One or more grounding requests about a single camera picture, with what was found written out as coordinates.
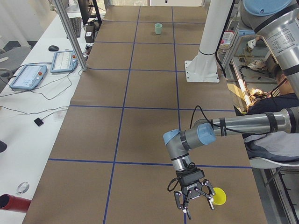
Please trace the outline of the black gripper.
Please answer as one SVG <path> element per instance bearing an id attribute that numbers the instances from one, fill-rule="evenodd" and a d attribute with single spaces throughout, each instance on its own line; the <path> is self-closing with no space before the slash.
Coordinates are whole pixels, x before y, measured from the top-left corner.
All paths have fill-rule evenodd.
<path id="1" fill-rule="evenodd" d="M 174 191 L 174 197 L 176 206 L 179 210 L 182 210 L 189 219 L 191 219 L 191 214 L 188 210 L 188 205 L 190 199 L 195 199 L 201 195 L 203 195 L 211 210 L 214 210 L 214 196 L 215 190 L 212 187 L 212 184 L 208 179 L 204 179 L 203 181 L 199 181 L 204 178 L 204 171 L 201 169 L 189 169 L 176 171 L 176 175 L 178 177 L 178 181 L 181 186 L 181 191 Z"/>

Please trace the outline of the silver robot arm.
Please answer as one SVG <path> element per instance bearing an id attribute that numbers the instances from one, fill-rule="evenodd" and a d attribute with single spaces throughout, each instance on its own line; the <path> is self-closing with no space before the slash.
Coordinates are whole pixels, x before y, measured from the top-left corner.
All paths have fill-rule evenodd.
<path id="1" fill-rule="evenodd" d="M 299 163 L 299 4 L 296 0 L 242 0 L 239 25 L 228 55 L 220 66 L 231 62 L 249 112 L 237 118 L 202 118 L 186 130 L 163 135 L 180 185 L 174 191 L 177 208 L 188 213 L 192 199 L 203 196 L 210 207 L 217 190 L 203 170 L 192 162 L 189 152 L 213 143 L 217 136 L 242 134 L 253 168 L 295 167 Z M 268 71 L 277 79 L 273 91 L 255 97 L 242 70 Z"/>

